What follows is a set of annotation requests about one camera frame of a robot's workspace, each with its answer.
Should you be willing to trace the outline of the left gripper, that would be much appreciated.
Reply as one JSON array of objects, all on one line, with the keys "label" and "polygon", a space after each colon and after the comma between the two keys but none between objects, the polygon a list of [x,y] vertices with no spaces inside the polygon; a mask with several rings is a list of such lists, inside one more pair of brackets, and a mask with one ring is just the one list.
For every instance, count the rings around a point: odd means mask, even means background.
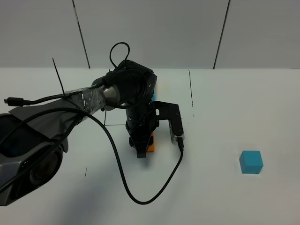
[{"label": "left gripper", "polygon": [[151,133],[159,126],[159,121],[154,121],[153,101],[126,109],[126,116],[129,145],[136,149],[138,158],[145,158]]}]

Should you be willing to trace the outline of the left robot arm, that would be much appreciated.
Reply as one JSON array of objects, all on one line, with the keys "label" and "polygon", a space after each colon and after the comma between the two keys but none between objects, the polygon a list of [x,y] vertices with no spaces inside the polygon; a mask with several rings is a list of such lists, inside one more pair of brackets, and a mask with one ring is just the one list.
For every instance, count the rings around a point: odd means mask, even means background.
[{"label": "left robot arm", "polygon": [[152,101],[157,76],[130,60],[90,87],[27,101],[7,98],[0,116],[0,204],[7,206],[51,180],[68,151],[68,135],[99,110],[126,111],[129,144],[146,157],[157,126]]}]

